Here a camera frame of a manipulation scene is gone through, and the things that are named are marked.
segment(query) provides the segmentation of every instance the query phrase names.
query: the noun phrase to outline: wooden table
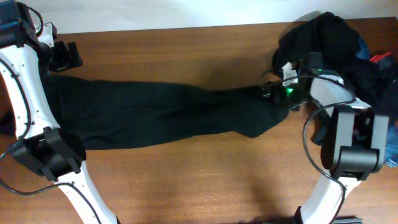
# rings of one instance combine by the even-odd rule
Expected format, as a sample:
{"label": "wooden table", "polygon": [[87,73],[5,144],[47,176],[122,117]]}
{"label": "wooden table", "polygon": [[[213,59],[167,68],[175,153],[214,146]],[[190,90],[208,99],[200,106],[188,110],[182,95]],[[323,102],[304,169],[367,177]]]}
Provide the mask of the wooden table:
{"label": "wooden table", "polygon": [[[396,18],[351,20],[371,52],[398,58]],[[85,65],[63,73],[89,80],[187,83],[215,90],[255,85],[279,37],[297,23],[61,35]],[[2,102],[2,110],[7,104]],[[306,116],[290,113],[256,139],[199,136],[141,149],[88,151],[88,169],[108,207],[126,223],[236,223],[292,216],[320,174],[305,157]],[[2,136],[1,150],[14,138]],[[319,162],[319,148],[312,153]],[[1,177],[35,190],[49,183],[7,158]],[[383,168],[347,199],[341,215],[398,223],[398,169]],[[1,223],[81,223],[60,190],[20,197],[0,189]]]}

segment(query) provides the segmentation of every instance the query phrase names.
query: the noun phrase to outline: folded black cloth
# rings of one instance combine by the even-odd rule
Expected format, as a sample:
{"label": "folded black cloth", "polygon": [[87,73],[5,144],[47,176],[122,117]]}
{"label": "folded black cloth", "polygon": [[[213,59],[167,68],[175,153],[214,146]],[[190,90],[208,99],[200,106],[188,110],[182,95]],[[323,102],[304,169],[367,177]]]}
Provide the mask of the folded black cloth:
{"label": "folded black cloth", "polygon": [[309,52],[321,52],[325,62],[339,70],[350,64],[360,49],[359,34],[344,19],[325,12],[285,34],[272,64],[282,77],[281,68],[287,62],[298,62]]}
{"label": "folded black cloth", "polygon": [[87,149],[151,146],[196,135],[236,131],[254,138],[288,111],[260,100],[258,86],[206,91],[187,85],[43,78],[62,129]]}

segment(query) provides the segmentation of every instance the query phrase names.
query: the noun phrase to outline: white wall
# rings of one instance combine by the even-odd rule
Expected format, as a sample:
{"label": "white wall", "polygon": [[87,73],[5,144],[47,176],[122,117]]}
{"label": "white wall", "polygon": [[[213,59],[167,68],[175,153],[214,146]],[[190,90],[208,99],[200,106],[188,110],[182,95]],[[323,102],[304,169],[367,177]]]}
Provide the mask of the white wall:
{"label": "white wall", "polygon": [[59,33],[292,22],[314,11],[345,19],[398,16],[398,0],[20,1],[53,22]]}

